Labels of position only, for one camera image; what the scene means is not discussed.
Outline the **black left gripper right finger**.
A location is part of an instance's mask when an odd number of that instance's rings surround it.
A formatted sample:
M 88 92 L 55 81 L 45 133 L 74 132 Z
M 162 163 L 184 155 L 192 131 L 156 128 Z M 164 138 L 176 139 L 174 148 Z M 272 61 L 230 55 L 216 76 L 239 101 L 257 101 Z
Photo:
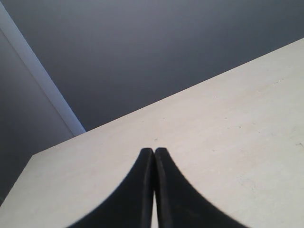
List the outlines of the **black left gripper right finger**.
M 201 196 L 166 148 L 155 151 L 157 217 L 160 228 L 236 228 L 238 222 Z

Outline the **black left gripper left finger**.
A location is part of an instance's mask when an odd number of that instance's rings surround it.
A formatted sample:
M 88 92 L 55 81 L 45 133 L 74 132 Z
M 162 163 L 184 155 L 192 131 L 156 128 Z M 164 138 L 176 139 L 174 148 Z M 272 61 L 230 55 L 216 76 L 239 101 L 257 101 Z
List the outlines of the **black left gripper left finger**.
M 141 149 L 119 186 L 71 228 L 150 228 L 154 195 L 154 153 Z

